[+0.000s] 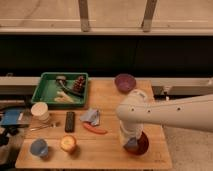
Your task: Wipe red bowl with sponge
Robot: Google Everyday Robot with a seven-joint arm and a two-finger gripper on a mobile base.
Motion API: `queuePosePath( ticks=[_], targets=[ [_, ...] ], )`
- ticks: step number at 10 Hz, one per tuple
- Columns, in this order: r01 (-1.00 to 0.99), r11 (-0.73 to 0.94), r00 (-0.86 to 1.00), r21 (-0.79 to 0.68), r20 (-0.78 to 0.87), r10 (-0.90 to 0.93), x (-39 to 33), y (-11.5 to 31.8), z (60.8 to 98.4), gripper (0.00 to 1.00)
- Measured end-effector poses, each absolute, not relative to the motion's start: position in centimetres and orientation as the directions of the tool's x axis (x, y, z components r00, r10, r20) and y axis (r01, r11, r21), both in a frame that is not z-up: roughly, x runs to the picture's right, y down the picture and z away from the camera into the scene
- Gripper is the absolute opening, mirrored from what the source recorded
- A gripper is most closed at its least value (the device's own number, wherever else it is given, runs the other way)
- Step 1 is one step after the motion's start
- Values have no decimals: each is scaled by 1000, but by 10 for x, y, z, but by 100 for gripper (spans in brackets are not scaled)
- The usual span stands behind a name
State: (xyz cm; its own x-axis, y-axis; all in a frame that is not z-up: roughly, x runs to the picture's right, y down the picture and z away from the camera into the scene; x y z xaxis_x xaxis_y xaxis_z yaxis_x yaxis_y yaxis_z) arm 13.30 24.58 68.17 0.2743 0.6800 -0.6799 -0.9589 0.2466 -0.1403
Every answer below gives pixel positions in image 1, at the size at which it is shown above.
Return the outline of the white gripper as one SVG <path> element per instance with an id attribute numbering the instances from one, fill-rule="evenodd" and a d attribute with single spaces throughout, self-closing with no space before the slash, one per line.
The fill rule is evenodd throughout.
<path id="1" fill-rule="evenodd" d="M 121 121 L 119 127 L 121 144 L 124 146 L 127 143 L 127 141 L 133 137 L 139 139 L 142 132 L 143 132 L 142 124 L 135 124 L 126 121 Z"/>

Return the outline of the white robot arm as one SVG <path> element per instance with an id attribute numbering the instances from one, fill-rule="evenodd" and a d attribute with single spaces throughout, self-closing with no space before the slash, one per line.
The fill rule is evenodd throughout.
<path id="1" fill-rule="evenodd" d="M 144 91 L 135 89 L 117 106 L 116 114 L 123 146 L 136 144 L 144 123 L 213 132 L 213 94 L 149 102 Z"/>

